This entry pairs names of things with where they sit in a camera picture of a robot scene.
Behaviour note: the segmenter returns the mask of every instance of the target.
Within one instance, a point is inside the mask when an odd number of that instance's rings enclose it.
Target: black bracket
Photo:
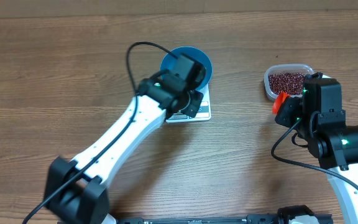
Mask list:
[[[302,215],[315,216],[320,224],[334,224],[332,215],[315,215],[306,205],[279,208],[277,214],[219,218],[125,218],[117,220],[117,224],[288,224],[290,220]]]
[[[195,59],[181,54],[171,70],[159,71],[139,84],[139,95],[147,95],[167,110],[167,119],[181,112],[194,118],[204,94],[196,91],[205,78],[205,67]]]
[[[358,163],[358,126],[329,129],[318,133],[325,145],[325,154],[319,158],[320,167],[329,169],[339,166],[348,170],[349,164]]]
[[[75,166],[75,161],[67,162],[61,157],[52,162],[49,167],[44,199],[78,172]],[[71,184],[54,196],[46,207],[65,223],[102,223],[110,209],[107,189],[100,185],[102,180],[98,176],[90,179],[84,175],[81,181],[84,185]]]

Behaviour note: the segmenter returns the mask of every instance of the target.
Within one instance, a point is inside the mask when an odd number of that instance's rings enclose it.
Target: wood grain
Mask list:
[[[343,223],[325,175],[270,156],[285,128],[262,80],[272,65],[306,63],[341,82],[348,124],[358,124],[358,11],[0,19],[0,223],[21,223],[42,198],[50,163],[87,148],[125,110],[124,54],[139,40],[209,55],[213,118],[164,124],[138,147],[109,191],[115,217],[243,216],[306,204]],[[138,47],[137,82],[163,56]],[[278,154],[318,164],[289,139]],[[42,210],[32,223],[56,219]]]
[[[358,9],[358,0],[0,0],[0,19]]]

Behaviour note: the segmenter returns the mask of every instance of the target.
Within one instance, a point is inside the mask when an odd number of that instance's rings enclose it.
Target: white robotic arm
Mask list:
[[[134,122],[117,142],[85,171],[85,175],[91,179],[99,176],[102,179],[101,184],[108,188],[118,169],[135,148],[165,121],[166,110],[159,108],[159,104],[148,96],[138,96],[138,109]],[[118,135],[131,118],[134,108],[133,99],[124,114],[92,146],[73,158],[76,169],[80,170],[87,165]]]
[[[339,167],[330,170],[358,185],[358,163],[349,164],[349,170],[341,170]],[[327,178],[339,200],[345,223],[358,224],[358,190],[337,177],[327,175]]]
[[[108,188],[118,169],[173,113],[194,118],[201,105],[203,94],[195,89],[205,78],[205,67],[185,54],[174,56],[171,70],[141,81],[128,109],[99,140],[70,162],[60,157],[52,162],[44,201],[24,223],[44,205],[68,224],[115,223],[108,215]]]

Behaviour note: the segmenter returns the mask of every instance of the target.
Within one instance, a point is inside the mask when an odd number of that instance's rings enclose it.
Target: blue bowl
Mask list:
[[[205,78],[203,82],[201,82],[201,85],[196,90],[200,91],[209,83],[209,81],[212,78],[212,71],[213,71],[212,62],[203,51],[195,47],[178,47],[173,49],[172,53],[175,54],[176,56],[179,56],[181,53],[185,53],[204,65],[206,69]],[[166,54],[166,56],[162,59],[160,70],[173,69],[175,61],[176,61],[175,58],[173,58],[169,54]]]

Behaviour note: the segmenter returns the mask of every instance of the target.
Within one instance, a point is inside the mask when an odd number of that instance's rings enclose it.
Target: red beans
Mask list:
[[[282,91],[289,95],[302,94],[303,81],[306,75],[302,73],[281,73],[268,76],[268,83],[270,89],[275,94],[280,94]]]

